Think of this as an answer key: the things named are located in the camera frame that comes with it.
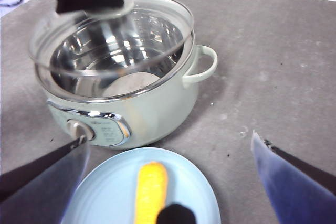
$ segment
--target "control panel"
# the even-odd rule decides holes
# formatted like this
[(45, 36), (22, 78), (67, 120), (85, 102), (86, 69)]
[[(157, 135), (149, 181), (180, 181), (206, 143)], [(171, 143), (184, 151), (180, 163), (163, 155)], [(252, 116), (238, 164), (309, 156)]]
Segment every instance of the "control panel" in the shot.
[(72, 138), (84, 135), (90, 144), (115, 146), (126, 142), (131, 131), (121, 115), (100, 111), (79, 111), (48, 100), (55, 121)]

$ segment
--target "knob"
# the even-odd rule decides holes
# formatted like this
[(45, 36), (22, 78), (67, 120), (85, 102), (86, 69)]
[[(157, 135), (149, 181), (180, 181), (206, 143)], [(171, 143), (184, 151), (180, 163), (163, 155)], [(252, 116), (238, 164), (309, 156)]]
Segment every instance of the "knob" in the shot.
[(68, 120), (67, 128), (70, 136), (73, 139), (78, 139), (81, 136), (84, 136), (87, 140), (92, 140), (95, 137), (95, 132), (93, 131), (93, 129), (87, 124), (78, 120)]

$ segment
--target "pot rim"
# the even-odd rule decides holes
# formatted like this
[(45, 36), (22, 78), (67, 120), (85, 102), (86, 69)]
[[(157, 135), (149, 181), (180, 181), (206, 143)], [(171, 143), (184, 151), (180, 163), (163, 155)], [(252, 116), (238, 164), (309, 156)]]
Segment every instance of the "pot rim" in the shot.
[[(91, 14), (90, 12), (87, 11), (77, 11), (73, 13), (65, 13), (60, 16), (55, 17), (55, 13), (49, 18), (41, 20), (34, 29), (33, 36), (30, 40), (29, 43), (29, 52), (30, 52), (30, 58), (34, 62), (35, 65), (38, 65), (39, 68), (44, 68), (46, 70), (49, 70), (51, 72), (56, 72), (56, 73), (63, 73), (68, 76), (72, 77), (89, 77), (89, 76), (101, 76), (101, 77), (121, 77), (125, 74), (123, 74), (123, 71), (116, 71), (115, 73), (111, 73), (109, 70), (67, 70), (67, 69), (54, 69), (50, 67), (49, 63), (46, 65), (45, 62), (40, 61), (41, 57), (40, 55), (42, 54), (42, 50), (46, 50), (45, 48), (51, 48), (48, 49), (48, 51), (51, 50), (51, 52), (57, 48), (58, 43), (62, 43), (62, 39), (59, 39), (59, 37), (67, 37), (70, 36), (71, 34), (75, 33), (76, 31), (80, 30), (84, 26), (86, 26), (87, 22), (90, 21), (92, 18), (110, 18), (110, 17), (122, 17), (123, 15), (127, 14), (129, 10), (131, 10), (134, 7), (134, 3), (132, 2), (133, 0), (128, 0), (127, 5), (126, 5), (126, 10), (116, 11), (116, 14), (109, 14), (108, 16), (106, 14)], [(183, 3), (177, 1), (177, 0), (168, 0), (173, 3), (178, 4), (181, 6), (186, 13), (188, 13), (188, 21), (189, 23), (189, 28), (188, 31), (185, 33), (185, 37), (179, 41), (176, 45), (172, 46), (169, 50), (164, 52), (162, 55), (159, 57), (153, 58), (151, 60), (150, 64), (155, 64), (160, 62), (164, 57), (167, 57), (174, 52), (176, 52), (179, 48), (181, 48), (184, 43), (189, 39), (191, 36), (191, 32), (193, 31), (194, 28), (194, 16), (190, 9), (184, 5)], [(49, 46), (46, 46), (46, 40), (51, 40), (51, 41), (57, 41), (53, 42), (51, 45), (48, 42)], [(138, 66), (129, 66), (128, 69), (130, 72), (134, 72), (133, 70), (138, 70), (142, 69), (142, 66), (146, 66), (148, 63), (143, 62), (139, 63)]]
[(64, 89), (62, 89), (60, 86), (58, 86), (58, 89), (61, 92), (52, 92), (51, 89), (47, 88), (46, 85), (43, 83), (43, 81), (40, 78), (39, 75), (39, 65), (35, 64), (35, 74), (37, 76), (37, 79), (39, 81), (39, 83), (42, 85), (42, 87), (50, 94), (60, 98), (60, 99), (64, 99), (70, 102), (79, 102), (79, 103), (106, 103), (106, 102), (113, 102), (113, 101), (120, 101), (120, 100), (125, 100), (125, 99), (129, 99), (129, 98), (134, 98), (136, 96), (139, 96), (141, 94), (147, 93), (159, 86), (161, 86), (162, 84), (166, 83), (168, 80), (170, 80), (172, 77), (174, 77), (187, 63), (187, 61), (190, 59), (192, 51), (194, 50), (194, 45), (195, 45), (195, 33), (194, 30), (192, 30), (191, 34), (189, 35), (188, 39), (185, 41), (185, 43), (191, 40), (190, 43), (190, 47), (189, 48), (183, 48), (183, 52), (182, 54), (187, 54), (186, 56), (182, 56), (180, 58), (180, 60), (177, 62), (177, 64), (162, 78), (160, 78), (159, 80), (153, 82), (152, 84), (142, 88), (142, 89), (138, 89), (135, 90), (133, 92), (129, 92), (126, 94), (121, 94), (121, 95), (115, 95), (115, 96), (111, 96), (111, 97), (107, 97), (107, 98), (94, 98), (94, 97), (84, 97), (81, 95), (77, 95), (77, 94), (73, 94), (71, 92), (68, 92)]

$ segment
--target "pot handle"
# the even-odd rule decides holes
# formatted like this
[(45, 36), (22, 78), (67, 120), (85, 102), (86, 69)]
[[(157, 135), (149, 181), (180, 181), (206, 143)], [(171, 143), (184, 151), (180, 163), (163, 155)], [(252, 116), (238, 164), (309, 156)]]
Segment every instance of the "pot handle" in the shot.
[(194, 61), (193, 64), (190, 66), (190, 68), (185, 73), (185, 75), (182, 77), (183, 86), (185, 88), (187, 88), (189, 84), (191, 83), (200, 82), (200, 81), (203, 81), (209, 78), (215, 72), (217, 65), (218, 65), (217, 53), (210, 47), (197, 45), (197, 57), (203, 56), (203, 55), (208, 55), (212, 58), (213, 60), (212, 65), (202, 73), (189, 75), (189, 72), (194, 68), (194, 63), (197, 62), (197, 61)]

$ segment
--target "electric pot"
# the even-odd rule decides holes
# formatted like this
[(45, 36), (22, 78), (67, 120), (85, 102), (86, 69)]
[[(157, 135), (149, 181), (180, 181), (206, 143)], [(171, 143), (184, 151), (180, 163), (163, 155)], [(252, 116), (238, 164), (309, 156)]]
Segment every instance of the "electric pot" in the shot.
[[(114, 149), (150, 144), (191, 112), (216, 52), (195, 45), (191, 12), (174, 0), (125, 0), (125, 7), (44, 20), (31, 39), (48, 106), (72, 138)], [(201, 56), (211, 66), (198, 73)]]

